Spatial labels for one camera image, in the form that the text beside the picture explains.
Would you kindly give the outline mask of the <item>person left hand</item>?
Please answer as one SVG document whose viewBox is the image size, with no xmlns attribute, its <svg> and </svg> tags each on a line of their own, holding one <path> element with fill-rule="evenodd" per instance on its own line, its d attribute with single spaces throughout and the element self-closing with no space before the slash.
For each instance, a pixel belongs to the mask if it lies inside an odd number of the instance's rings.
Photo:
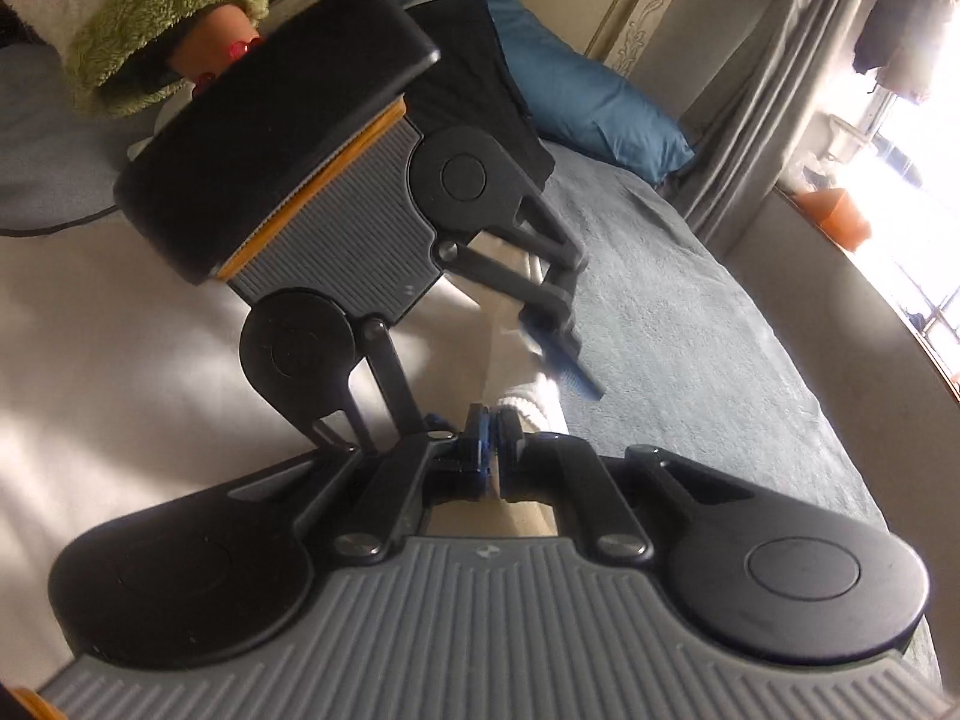
<svg viewBox="0 0 960 720">
<path fill-rule="evenodd" d="M 210 86 L 260 43 L 247 11 L 236 4 L 206 8 L 190 18 L 167 56 L 167 66 L 197 88 Z"/>
</svg>

